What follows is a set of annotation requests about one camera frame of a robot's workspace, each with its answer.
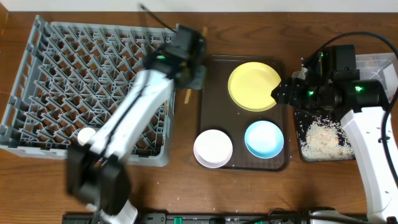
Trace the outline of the wooden chopstick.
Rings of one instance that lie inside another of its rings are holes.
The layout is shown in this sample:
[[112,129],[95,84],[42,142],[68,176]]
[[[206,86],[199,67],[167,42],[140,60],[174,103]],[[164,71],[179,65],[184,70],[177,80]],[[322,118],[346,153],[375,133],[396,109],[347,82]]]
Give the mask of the wooden chopstick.
[[184,99],[184,103],[188,104],[190,101],[190,96],[191,96],[192,90],[191,89],[187,89],[186,93],[185,93],[185,99]]
[[206,37],[207,33],[208,33],[208,28],[207,27],[203,27],[202,32],[201,32],[202,36]]

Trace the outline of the yellow round plate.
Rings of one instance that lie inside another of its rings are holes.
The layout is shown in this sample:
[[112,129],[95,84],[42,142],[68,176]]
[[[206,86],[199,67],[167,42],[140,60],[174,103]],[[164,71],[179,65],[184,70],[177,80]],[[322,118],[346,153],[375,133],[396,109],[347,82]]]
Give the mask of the yellow round plate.
[[280,82],[280,75],[271,66],[260,62],[246,62],[231,72],[228,92],[239,107],[260,112],[277,104],[271,93]]

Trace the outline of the light blue bowl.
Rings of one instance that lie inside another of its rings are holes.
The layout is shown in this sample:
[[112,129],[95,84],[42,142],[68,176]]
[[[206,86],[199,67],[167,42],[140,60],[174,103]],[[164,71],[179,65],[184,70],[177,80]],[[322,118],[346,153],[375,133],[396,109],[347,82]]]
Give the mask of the light blue bowl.
[[260,159],[271,159],[284,148],[281,129],[270,121],[256,121],[248,126],[244,134],[247,150]]

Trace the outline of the rice food scraps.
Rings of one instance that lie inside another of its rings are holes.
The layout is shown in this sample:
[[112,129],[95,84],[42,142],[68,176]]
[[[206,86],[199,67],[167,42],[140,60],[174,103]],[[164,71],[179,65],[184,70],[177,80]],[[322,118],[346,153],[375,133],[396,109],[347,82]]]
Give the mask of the rice food scraps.
[[341,124],[330,118],[317,117],[300,140],[306,161],[341,161],[354,159],[354,150]]

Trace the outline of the white paper cup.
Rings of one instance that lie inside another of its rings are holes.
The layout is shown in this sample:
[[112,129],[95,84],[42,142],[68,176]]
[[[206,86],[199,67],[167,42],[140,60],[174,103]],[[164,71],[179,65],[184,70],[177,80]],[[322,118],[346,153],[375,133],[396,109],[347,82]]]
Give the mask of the white paper cup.
[[91,127],[82,128],[77,135],[79,145],[84,146],[96,134],[97,130],[97,128]]

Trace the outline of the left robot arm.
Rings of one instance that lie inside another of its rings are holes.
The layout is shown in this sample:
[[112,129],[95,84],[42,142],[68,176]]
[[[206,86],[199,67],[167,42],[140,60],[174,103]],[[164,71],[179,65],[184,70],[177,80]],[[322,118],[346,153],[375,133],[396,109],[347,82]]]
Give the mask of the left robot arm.
[[202,80],[207,28],[179,25],[169,43],[149,53],[134,86],[110,119],[86,143],[68,147],[66,190],[94,209],[91,223],[134,223],[126,169],[143,130],[176,88],[195,89]]

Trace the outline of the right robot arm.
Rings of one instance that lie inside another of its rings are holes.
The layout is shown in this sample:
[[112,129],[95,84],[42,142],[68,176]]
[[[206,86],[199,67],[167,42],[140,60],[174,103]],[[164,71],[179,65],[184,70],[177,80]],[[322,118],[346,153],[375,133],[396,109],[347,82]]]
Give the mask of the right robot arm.
[[271,92],[276,103],[330,113],[354,150],[371,223],[397,223],[397,144],[392,101],[377,79],[362,80],[353,45],[322,47],[302,62],[305,78],[285,78]]

